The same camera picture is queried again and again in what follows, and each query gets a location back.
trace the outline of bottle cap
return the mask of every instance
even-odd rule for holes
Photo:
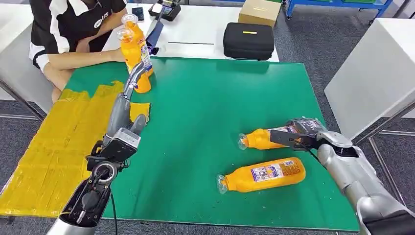
[[[137,23],[138,22],[138,17],[134,14],[125,14],[125,15],[122,16],[121,22],[123,24],[126,24],[127,22]]]
[[[127,28],[122,28],[117,32],[117,37],[120,40],[120,42],[129,43],[133,40],[134,33]]]
[[[248,138],[246,135],[244,134],[239,134],[239,139],[238,139],[238,147],[242,150],[245,150],[248,147]]]
[[[223,175],[216,176],[216,183],[218,184],[218,189],[221,194],[228,191],[228,184],[226,183],[226,179]]]

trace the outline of yellow towel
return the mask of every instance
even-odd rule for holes
[[[94,96],[64,90],[0,195],[0,214],[57,217],[88,178],[85,156],[105,134],[111,108],[123,84],[100,85]],[[131,103],[131,119],[150,103]]]

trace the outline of gray carpet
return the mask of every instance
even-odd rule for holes
[[[190,0],[191,4],[210,5],[206,0]],[[215,2],[217,5],[240,5],[240,3]],[[391,5],[385,16],[396,11]],[[368,28],[368,21],[373,18],[373,10],[358,12],[357,9],[327,8],[313,6],[296,6],[293,18],[285,20],[280,13],[275,28],[275,42],[281,61],[302,62],[305,64],[316,97],[319,101],[327,127],[338,131],[336,120],[324,95],[324,88],[347,58],[354,46],[358,43]],[[33,137],[39,123],[36,121],[15,121],[0,119],[0,151],[4,153],[3,163],[0,165],[0,182],[4,184],[20,156]],[[391,129],[414,131],[415,123],[411,119],[403,119]],[[408,207],[415,210],[415,174],[412,168],[415,149],[411,137],[377,136],[375,138],[381,153],[390,166],[399,189],[403,193]],[[385,181],[381,174],[378,162],[370,149],[369,143],[361,145],[369,161],[376,168],[379,178]],[[8,225],[0,227],[1,234],[44,234],[53,220],[47,218],[18,217]],[[261,228],[239,228],[222,226],[200,226],[165,223],[140,223],[138,221],[119,221],[119,234],[201,234],[201,235],[333,235],[335,232],[280,230]],[[114,234],[112,220],[102,220],[97,230],[99,235]]]

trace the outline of cardboard box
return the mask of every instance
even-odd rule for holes
[[[270,0],[246,0],[238,23],[265,24],[274,27],[281,3]]]

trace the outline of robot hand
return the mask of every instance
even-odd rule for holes
[[[130,119],[130,99],[138,79],[145,72],[143,62],[129,76],[124,92],[113,105],[106,134],[87,156],[91,176],[76,189],[56,219],[48,235],[93,235],[111,195],[111,182],[128,167],[127,159],[136,153],[145,115]]]
[[[349,200],[364,235],[413,235],[415,214],[393,198],[363,151],[339,133],[310,118],[291,121],[299,133],[271,130],[270,141],[309,151]],[[317,150],[317,156],[310,150]]]

